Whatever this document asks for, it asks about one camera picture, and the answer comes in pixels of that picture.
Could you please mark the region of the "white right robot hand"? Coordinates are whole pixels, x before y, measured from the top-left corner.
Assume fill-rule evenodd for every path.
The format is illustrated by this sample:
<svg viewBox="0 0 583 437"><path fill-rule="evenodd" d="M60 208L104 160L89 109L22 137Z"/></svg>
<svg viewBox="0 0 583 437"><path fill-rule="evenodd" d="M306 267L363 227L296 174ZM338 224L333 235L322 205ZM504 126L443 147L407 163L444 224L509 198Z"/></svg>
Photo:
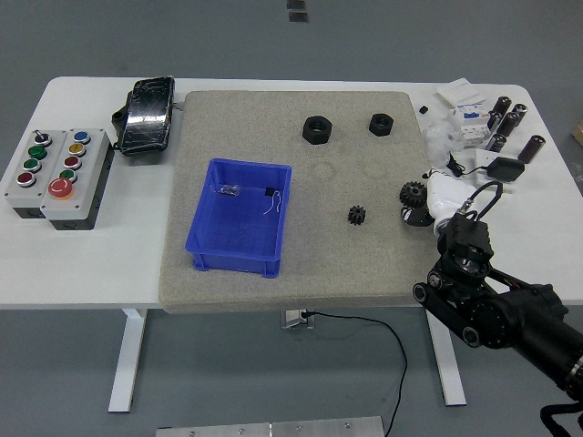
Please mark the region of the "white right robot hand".
<svg viewBox="0 0 583 437"><path fill-rule="evenodd" d="M439 235L474 191L474 186L440 171L431 172L426 183L406 182L399 194L404 223L413 227L432 226Z"/></svg>

